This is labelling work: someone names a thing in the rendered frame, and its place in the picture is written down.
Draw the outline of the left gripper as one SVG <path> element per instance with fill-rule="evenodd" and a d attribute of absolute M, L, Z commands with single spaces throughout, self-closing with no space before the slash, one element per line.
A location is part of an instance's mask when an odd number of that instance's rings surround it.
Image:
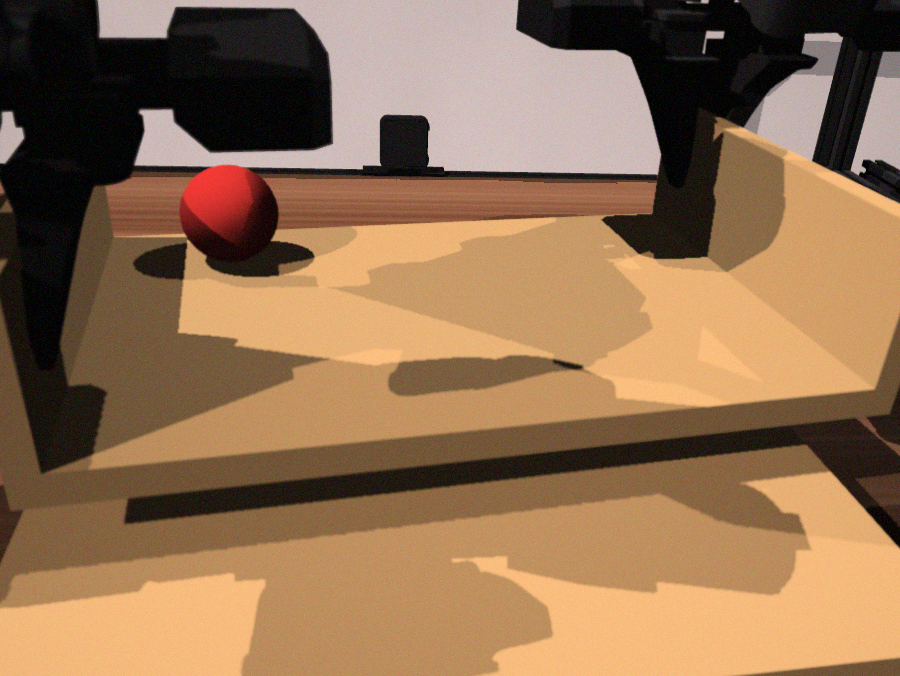
<path fill-rule="evenodd" d="M 802 53 L 805 34 L 773 38 L 735 0 L 699 2 L 518 0 L 516 30 L 538 42 L 631 57 L 675 188 L 686 180 L 699 107 L 744 128 L 774 86 L 818 61 Z M 707 38 L 704 54 L 707 31 L 733 32 Z M 851 38 L 858 50 L 900 52 L 900 0 L 878 0 L 864 32 Z"/>

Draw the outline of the tan flat board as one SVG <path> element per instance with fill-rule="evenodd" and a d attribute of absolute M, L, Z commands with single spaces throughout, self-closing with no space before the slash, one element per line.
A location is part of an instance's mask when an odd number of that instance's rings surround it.
<path fill-rule="evenodd" d="M 24 510 L 0 676 L 900 676 L 790 426 Z"/>

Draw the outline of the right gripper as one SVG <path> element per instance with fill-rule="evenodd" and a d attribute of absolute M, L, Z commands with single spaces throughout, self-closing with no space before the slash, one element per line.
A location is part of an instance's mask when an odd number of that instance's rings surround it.
<path fill-rule="evenodd" d="M 210 153 L 333 144 L 329 54 L 294 8 L 175 7 L 167 38 L 99 37 L 90 82 L 6 85 L 2 112 L 13 113 L 25 141 L 0 183 L 15 216 L 39 370 L 58 355 L 93 188 L 132 174 L 140 110 L 173 109 L 174 123 Z"/>

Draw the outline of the red ball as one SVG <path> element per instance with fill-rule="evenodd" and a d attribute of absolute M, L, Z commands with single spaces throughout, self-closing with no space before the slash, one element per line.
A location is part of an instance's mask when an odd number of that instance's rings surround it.
<path fill-rule="evenodd" d="M 270 186 L 236 165 L 218 165 L 196 175 L 183 192 L 179 215 L 190 243 L 224 262 L 243 261 L 263 251 L 279 220 Z"/>

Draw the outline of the tan wooden tray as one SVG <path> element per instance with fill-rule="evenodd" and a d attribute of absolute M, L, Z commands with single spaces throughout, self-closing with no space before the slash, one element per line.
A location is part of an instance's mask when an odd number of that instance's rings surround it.
<path fill-rule="evenodd" d="M 58 356 L 0 209 L 10 511 L 890 414 L 900 204 L 701 107 L 651 213 L 276 230 L 84 217 Z"/>

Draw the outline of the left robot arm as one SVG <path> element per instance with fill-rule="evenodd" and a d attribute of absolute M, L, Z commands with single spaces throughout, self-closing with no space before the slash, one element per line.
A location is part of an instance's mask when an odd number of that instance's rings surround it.
<path fill-rule="evenodd" d="M 754 27 L 768 36 L 795 39 L 802 34 L 863 33 L 878 0 L 738 0 Z"/>

